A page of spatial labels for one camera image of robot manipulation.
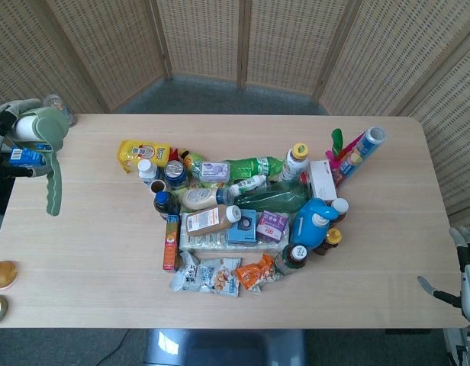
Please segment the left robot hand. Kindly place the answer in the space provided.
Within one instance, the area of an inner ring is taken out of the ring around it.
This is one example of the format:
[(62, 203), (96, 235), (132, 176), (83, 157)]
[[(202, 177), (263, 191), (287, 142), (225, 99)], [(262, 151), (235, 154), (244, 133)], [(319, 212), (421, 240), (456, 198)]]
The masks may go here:
[[(41, 106), (41, 100), (36, 98), (9, 101), (0, 105), (0, 152), (6, 136), (17, 122), (18, 117), (27, 110)], [(44, 165), (37, 168), (22, 168), (7, 166), (0, 156), (0, 179), (17, 177), (37, 177), (47, 175), (51, 172), (51, 167)]]

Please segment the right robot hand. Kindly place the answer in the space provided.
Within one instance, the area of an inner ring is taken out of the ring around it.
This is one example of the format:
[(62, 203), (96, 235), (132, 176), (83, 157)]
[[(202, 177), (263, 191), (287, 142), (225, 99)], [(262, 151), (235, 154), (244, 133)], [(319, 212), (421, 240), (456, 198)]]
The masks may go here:
[(462, 315), (470, 322), (470, 230), (464, 226), (451, 227), (449, 234), (456, 247), (461, 275), (460, 295), (456, 296), (445, 291), (437, 290), (422, 276), (417, 280), (420, 286), (431, 296), (459, 308)]

